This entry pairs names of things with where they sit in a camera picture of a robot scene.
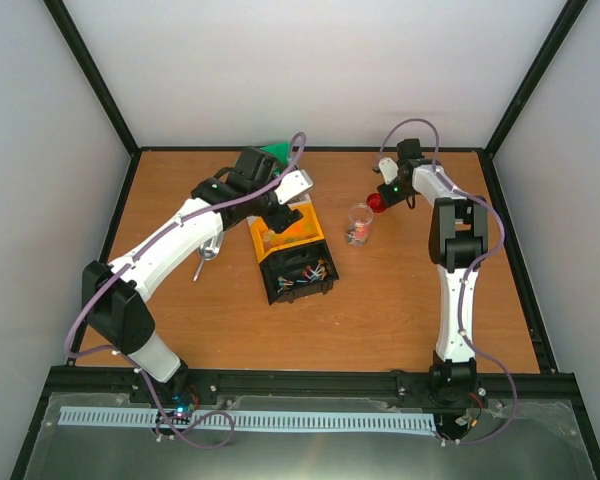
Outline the red jar lid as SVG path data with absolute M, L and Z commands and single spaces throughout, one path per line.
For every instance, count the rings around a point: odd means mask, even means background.
M 366 205 L 375 214 L 383 213 L 387 209 L 386 203 L 377 192 L 372 193 L 367 197 Z

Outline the clear plastic jar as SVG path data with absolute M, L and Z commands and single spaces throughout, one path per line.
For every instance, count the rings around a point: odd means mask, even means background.
M 351 246 L 364 246 L 368 242 L 373 219 L 374 213 L 367 204 L 353 205 L 347 217 L 346 242 Z

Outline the silver metal scoop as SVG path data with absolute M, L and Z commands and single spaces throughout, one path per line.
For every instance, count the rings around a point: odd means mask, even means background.
M 220 252 L 222 243 L 224 240 L 224 233 L 220 232 L 218 235 L 212 237 L 208 241 L 204 242 L 197 250 L 200 257 L 199 265 L 193 275 L 193 281 L 196 282 L 205 266 L 205 264 L 217 257 Z

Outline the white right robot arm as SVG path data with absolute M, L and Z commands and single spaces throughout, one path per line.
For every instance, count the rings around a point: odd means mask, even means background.
M 381 158 L 376 170 L 383 177 L 377 191 L 385 206 L 406 202 L 413 209 L 421 196 L 432 207 L 428 251 L 440 280 L 441 315 L 427 390 L 435 404 L 452 406 L 477 382 L 473 304 L 477 259 L 488 250 L 487 211 L 441 165 L 424 157 L 417 139 L 399 142 L 397 158 Z

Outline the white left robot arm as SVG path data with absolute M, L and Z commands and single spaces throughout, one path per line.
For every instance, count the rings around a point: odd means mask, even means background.
M 295 159 L 281 165 L 269 152 L 243 149 L 235 164 L 202 181 L 176 213 L 126 254 L 83 271 L 81 321 L 147 373 L 166 402 L 181 400 L 188 378 L 181 358 L 160 338 L 147 302 L 160 284 L 204 243 L 250 217 L 282 233 L 299 221 L 290 207 L 313 182 Z

